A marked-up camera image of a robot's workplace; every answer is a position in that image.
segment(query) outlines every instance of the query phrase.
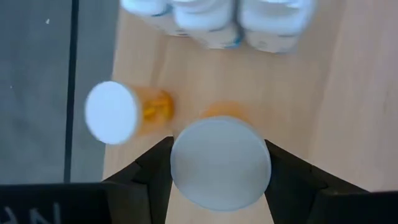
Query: white cap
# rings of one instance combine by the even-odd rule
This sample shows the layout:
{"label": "white cap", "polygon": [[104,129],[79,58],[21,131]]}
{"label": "white cap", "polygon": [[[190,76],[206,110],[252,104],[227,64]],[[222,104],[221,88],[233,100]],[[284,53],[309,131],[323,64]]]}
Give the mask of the white cap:
{"label": "white cap", "polygon": [[139,16],[154,16],[169,10],[167,0],[121,0],[120,5],[127,12]]}
{"label": "white cap", "polygon": [[209,9],[218,1],[219,0],[172,0],[172,4],[185,12],[202,12]]}
{"label": "white cap", "polygon": [[103,82],[88,94],[85,119],[93,136],[106,144],[127,141],[141,124],[141,103],[117,82]]}
{"label": "white cap", "polygon": [[172,177],[192,202],[233,211],[256,202],[271,177],[265,141],[246,123],[219,116],[193,123],[176,139]]}
{"label": "white cap", "polygon": [[271,4],[283,4],[291,8],[299,8],[302,5],[302,0],[260,0],[260,1]]}

